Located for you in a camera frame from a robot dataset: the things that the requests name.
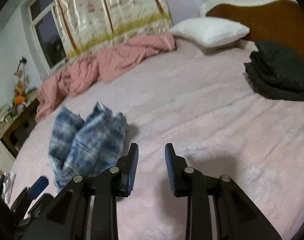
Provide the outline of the blue plaid shirt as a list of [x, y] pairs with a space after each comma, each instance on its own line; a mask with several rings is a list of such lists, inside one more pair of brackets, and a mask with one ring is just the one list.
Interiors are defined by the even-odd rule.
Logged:
[[123, 113], [113, 114], [100, 102], [86, 119], [63, 107], [54, 121], [48, 153], [57, 190], [75, 176], [91, 178], [115, 166], [127, 127]]

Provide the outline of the wooden side table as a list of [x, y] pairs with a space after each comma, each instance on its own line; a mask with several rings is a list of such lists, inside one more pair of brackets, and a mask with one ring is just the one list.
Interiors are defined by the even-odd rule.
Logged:
[[35, 98], [10, 124], [0, 140], [15, 158], [31, 130], [36, 126], [35, 116], [39, 101]]

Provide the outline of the stack of papers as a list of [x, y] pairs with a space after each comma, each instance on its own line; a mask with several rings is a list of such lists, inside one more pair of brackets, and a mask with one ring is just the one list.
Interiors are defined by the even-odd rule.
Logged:
[[17, 117], [13, 114], [12, 107], [12, 104], [5, 104], [0, 107], [0, 138], [4, 135]]

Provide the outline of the orange plush toy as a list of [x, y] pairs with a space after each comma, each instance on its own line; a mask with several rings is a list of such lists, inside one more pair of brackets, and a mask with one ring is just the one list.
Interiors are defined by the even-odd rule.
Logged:
[[16, 97], [13, 99], [13, 104], [14, 104], [14, 105], [20, 105], [20, 104], [22, 104], [22, 103], [25, 102], [25, 101], [26, 101], [25, 96], [19, 95], [19, 96], [16, 96]]

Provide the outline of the pink desk lamp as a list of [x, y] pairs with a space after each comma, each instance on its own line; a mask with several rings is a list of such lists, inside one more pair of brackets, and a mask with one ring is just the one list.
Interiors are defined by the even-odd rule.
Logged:
[[22, 57], [19, 60], [17, 70], [14, 72], [14, 76], [16, 76], [18, 79], [22, 77], [26, 63], [27, 63], [27, 59], [25, 57]]

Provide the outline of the pink crumpled duvet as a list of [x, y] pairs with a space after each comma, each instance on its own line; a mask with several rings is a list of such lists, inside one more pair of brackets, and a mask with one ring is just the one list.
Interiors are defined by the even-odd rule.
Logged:
[[46, 79], [38, 88], [35, 121], [44, 120], [69, 96], [85, 92], [98, 81], [110, 82], [144, 59], [176, 49], [171, 33], [141, 35], [124, 43], [85, 54], [71, 66]]

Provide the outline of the folded black garment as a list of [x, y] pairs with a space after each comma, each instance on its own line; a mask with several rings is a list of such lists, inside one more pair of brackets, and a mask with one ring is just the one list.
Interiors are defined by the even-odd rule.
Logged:
[[271, 100], [304, 101], [304, 61], [271, 40], [255, 43], [245, 71], [254, 92]]

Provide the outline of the white pillow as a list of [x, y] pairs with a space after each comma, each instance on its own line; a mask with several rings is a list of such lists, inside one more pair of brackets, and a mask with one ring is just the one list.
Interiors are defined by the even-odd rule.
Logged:
[[195, 43], [205, 54], [209, 54], [237, 46], [239, 40], [250, 33], [250, 28], [225, 18], [198, 17], [179, 22], [170, 32], [174, 37]]

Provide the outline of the tree print curtain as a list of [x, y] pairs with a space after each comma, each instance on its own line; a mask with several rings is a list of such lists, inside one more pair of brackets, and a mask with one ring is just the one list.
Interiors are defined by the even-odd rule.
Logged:
[[172, 26], [166, 0], [53, 0], [59, 36], [68, 59]]

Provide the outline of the wooden white headboard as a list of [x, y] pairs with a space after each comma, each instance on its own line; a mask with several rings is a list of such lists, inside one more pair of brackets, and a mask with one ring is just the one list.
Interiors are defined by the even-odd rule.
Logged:
[[304, 0], [209, 0], [200, 15], [240, 22], [250, 29], [246, 41], [272, 40], [304, 60]]

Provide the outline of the window with white frame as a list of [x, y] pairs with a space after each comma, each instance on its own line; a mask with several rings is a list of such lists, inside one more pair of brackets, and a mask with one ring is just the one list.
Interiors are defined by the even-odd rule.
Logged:
[[67, 62], [61, 41], [54, 0], [25, 0], [21, 16], [27, 45], [42, 80]]

